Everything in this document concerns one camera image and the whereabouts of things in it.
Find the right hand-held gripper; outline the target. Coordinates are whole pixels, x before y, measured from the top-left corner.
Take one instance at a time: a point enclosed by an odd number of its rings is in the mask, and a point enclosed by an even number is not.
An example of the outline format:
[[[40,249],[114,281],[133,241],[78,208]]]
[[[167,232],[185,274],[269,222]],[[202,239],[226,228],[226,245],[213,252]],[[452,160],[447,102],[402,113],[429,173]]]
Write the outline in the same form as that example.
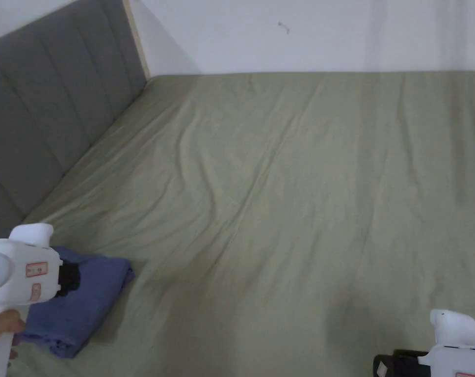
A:
[[[378,354],[373,377],[475,377],[475,320],[465,314],[433,309],[435,345],[427,352]]]

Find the person's left hand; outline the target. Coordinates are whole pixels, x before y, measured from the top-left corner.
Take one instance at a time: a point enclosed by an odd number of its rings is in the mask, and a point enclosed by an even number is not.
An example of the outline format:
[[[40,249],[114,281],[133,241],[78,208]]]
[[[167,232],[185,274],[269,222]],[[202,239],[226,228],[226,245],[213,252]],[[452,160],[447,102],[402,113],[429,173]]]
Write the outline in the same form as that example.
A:
[[[9,309],[0,313],[0,336],[4,333],[13,334],[9,360],[13,360],[18,356],[13,348],[19,344],[20,340],[16,336],[25,330],[25,326],[26,323],[22,320],[18,311]]]

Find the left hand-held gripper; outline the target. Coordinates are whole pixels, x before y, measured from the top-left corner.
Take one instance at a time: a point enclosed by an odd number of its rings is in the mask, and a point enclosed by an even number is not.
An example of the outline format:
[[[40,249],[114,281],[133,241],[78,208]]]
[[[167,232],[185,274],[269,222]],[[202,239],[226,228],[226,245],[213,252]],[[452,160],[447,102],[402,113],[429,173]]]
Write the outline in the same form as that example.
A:
[[[64,261],[51,248],[52,235],[52,225],[32,223],[0,239],[0,314],[15,311],[25,321],[31,305],[80,287],[78,264]]]

